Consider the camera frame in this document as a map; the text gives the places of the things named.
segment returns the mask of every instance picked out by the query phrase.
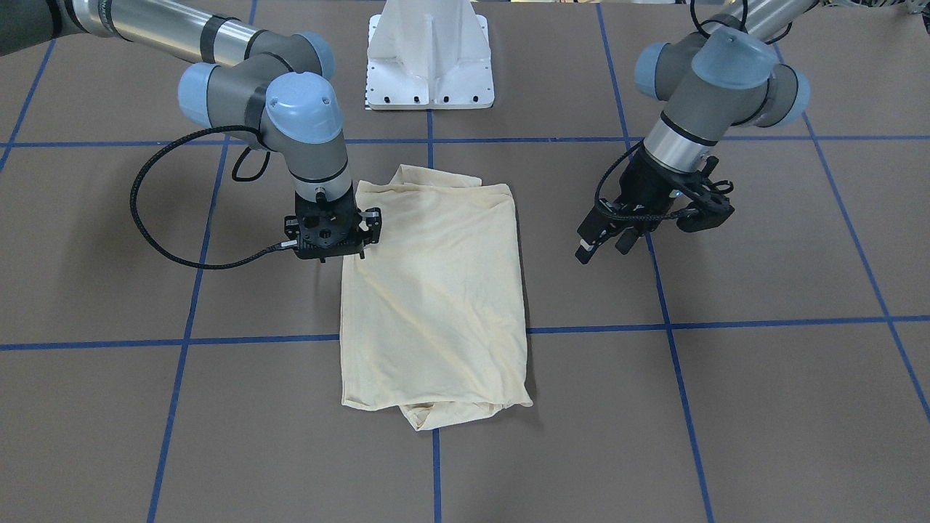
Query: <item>cream towel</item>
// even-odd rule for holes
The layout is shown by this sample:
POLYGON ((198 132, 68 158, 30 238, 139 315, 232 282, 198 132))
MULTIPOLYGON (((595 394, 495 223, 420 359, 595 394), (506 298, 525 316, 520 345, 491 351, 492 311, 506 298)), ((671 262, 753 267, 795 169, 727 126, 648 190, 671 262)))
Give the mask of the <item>cream towel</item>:
POLYGON ((533 405, 507 185, 400 166, 356 198, 384 228, 364 260, 342 262, 342 404, 396 405, 417 430, 533 405))

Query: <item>gray table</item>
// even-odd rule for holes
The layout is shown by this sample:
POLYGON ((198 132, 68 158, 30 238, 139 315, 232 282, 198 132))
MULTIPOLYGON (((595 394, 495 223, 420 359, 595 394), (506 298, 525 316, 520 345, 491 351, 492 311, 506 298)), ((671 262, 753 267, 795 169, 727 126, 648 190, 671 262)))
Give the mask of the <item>gray table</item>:
MULTIPOLYGON (((201 273, 152 251, 127 195, 194 130, 185 64, 73 36, 0 59, 0 520, 930 520, 919 18, 797 23, 780 52, 814 98, 718 147, 734 217, 581 266, 594 184, 660 110, 632 65, 689 30, 684 7, 477 5, 495 107, 381 114, 362 106, 380 3, 198 4, 333 45, 359 178, 407 163, 511 186, 536 406, 431 434, 341 407, 339 262, 201 273)), ((241 147, 159 164, 141 202, 156 237, 210 262, 279 238, 283 162, 231 182, 241 147)))

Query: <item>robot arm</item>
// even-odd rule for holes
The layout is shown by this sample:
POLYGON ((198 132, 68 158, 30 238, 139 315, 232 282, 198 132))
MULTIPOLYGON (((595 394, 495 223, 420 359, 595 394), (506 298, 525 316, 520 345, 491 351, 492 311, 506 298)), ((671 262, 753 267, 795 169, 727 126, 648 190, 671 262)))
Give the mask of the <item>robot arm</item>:
POLYGON ((711 151, 731 126, 786 124, 804 110, 810 98, 807 79, 777 63, 764 40, 816 4, 749 0, 744 23, 742 3, 735 2, 681 42, 646 48, 636 63, 636 86, 667 103, 631 152, 620 177, 620 196, 612 202, 598 196, 578 227, 581 246, 575 255, 580 262, 587 263, 616 235, 617 249, 626 254, 664 220, 677 220, 681 230, 693 233, 729 218, 734 208, 726 194, 732 183, 711 182, 718 163, 711 151), (667 214, 681 195, 691 203, 667 214))
POLYGON ((285 157, 295 189, 286 244, 299 258, 362 254, 378 242, 380 211, 355 206, 342 114, 327 81, 335 59, 322 37, 282 36, 172 0, 0 4, 0 56, 79 33, 120 37, 194 62, 178 86, 184 114, 202 127, 252 129, 230 134, 285 157))

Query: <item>cloth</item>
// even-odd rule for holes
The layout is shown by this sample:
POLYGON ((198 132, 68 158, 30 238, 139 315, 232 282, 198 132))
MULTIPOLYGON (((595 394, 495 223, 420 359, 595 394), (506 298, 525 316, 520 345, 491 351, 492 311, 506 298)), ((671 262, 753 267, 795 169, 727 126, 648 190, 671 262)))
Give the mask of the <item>cloth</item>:
POLYGON ((360 181, 380 243, 342 264, 342 404, 397 406, 416 430, 489 418, 526 393, 526 324, 507 185, 400 166, 360 181))

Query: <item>light blue cap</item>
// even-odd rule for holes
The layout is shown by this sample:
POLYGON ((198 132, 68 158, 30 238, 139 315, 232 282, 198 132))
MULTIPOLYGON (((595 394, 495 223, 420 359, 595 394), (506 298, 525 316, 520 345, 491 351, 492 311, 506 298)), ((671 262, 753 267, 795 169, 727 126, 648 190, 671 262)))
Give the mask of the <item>light blue cap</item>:
POLYGON ((722 27, 691 60, 691 68, 714 86, 752 89, 768 80, 777 62, 775 51, 758 38, 722 27))
POLYGON ((791 70, 794 71, 794 74, 798 77, 798 95, 794 97, 794 104, 791 106, 788 114, 785 114, 785 117, 775 124, 776 126, 783 126, 797 120, 798 116, 807 109, 807 104, 811 101, 811 83, 807 80, 807 76, 804 76, 800 71, 791 70))
POLYGON ((210 127, 210 115, 206 110, 206 86, 216 67, 215 63, 195 63, 184 71, 178 82, 178 105, 181 112, 200 127, 210 127))
POLYGON ((323 36, 316 33, 305 31, 298 33, 310 42, 313 50, 316 51, 316 57, 320 59, 320 74, 323 78, 329 80, 336 74, 336 56, 333 55, 333 49, 329 46, 323 36))
POLYGON ((640 53, 639 60, 636 61, 636 68, 633 70, 633 77, 636 81, 636 88, 646 96, 658 100, 656 92, 656 69, 658 67, 658 55, 662 49, 667 46, 666 42, 656 42, 643 49, 640 53))
POLYGON ((265 111, 278 130, 303 143, 326 143, 342 131, 336 91, 318 74, 287 73, 272 80, 265 111))

